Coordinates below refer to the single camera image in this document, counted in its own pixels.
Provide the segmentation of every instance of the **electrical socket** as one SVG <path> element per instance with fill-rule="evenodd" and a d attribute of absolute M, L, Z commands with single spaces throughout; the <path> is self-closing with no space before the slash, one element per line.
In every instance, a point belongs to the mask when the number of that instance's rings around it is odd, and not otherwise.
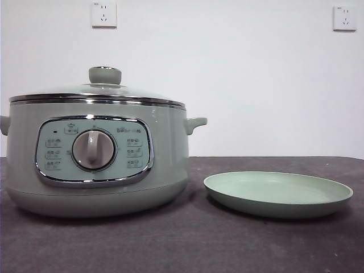
<path fill-rule="evenodd" d="M 354 7 L 335 6 L 333 9 L 334 30 L 356 30 L 356 10 Z"/>
<path fill-rule="evenodd" d="M 116 3 L 110 1 L 93 1 L 91 3 L 92 27 L 116 27 Z"/>

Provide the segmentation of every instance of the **glass lid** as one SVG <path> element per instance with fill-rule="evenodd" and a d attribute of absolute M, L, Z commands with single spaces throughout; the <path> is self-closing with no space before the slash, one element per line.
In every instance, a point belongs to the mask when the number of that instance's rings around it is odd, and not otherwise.
<path fill-rule="evenodd" d="M 69 102 L 70 100 L 99 100 L 105 103 L 113 101 L 144 102 L 147 104 L 163 104 L 185 108 L 178 101 L 155 93 L 128 88 L 120 85 L 121 71 L 116 68 L 100 66 L 89 69 L 90 84 L 66 88 L 54 88 L 47 93 L 31 93 L 10 98 L 12 104 Z"/>

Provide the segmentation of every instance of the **button label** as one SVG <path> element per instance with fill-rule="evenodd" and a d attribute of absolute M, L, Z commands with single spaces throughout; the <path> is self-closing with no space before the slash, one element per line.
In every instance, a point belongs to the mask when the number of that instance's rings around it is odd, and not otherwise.
<path fill-rule="evenodd" d="M 45 153 L 46 159 L 60 159 L 61 158 L 61 150 L 48 150 Z"/>
<path fill-rule="evenodd" d="M 127 167 L 128 169 L 130 168 L 140 168 L 142 166 L 142 161 L 141 160 L 128 160 L 127 161 Z"/>
<path fill-rule="evenodd" d="M 75 124 L 69 123 L 66 127 L 64 127 L 64 133 L 65 134 L 77 134 L 78 133 L 78 127 L 76 127 Z"/>
<path fill-rule="evenodd" d="M 61 140 L 59 138 L 47 139 L 45 146 L 47 148 L 60 148 L 62 147 Z"/>
<path fill-rule="evenodd" d="M 61 169 L 61 161 L 48 161 L 45 164 L 45 169 L 49 171 L 60 170 Z"/>
<path fill-rule="evenodd" d="M 127 146 L 128 147 L 142 147 L 143 142 L 139 138 L 128 138 Z"/>
<path fill-rule="evenodd" d="M 128 158 L 139 158 L 143 156 L 143 151 L 140 148 L 128 149 L 127 157 Z"/>

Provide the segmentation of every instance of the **ceramic plate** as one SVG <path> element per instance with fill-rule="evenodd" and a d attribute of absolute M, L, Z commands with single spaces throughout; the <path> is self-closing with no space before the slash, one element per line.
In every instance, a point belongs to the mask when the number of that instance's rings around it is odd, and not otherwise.
<path fill-rule="evenodd" d="M 281 172 L 227 172 L 204 180 L 209 194 L 232 209 L 264 217 L 311 218 L 339 210 L 353 195 L 341 183 Z"/>

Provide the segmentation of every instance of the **lid knob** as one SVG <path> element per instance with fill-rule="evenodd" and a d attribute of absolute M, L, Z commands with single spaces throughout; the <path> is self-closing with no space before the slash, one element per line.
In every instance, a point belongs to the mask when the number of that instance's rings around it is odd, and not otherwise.
<path fill-rule="evenodd" d="M 107 66 L 92 67 L 89 69 L 89 79 L 92 84 L 120 84 L 121 71 Z"/>

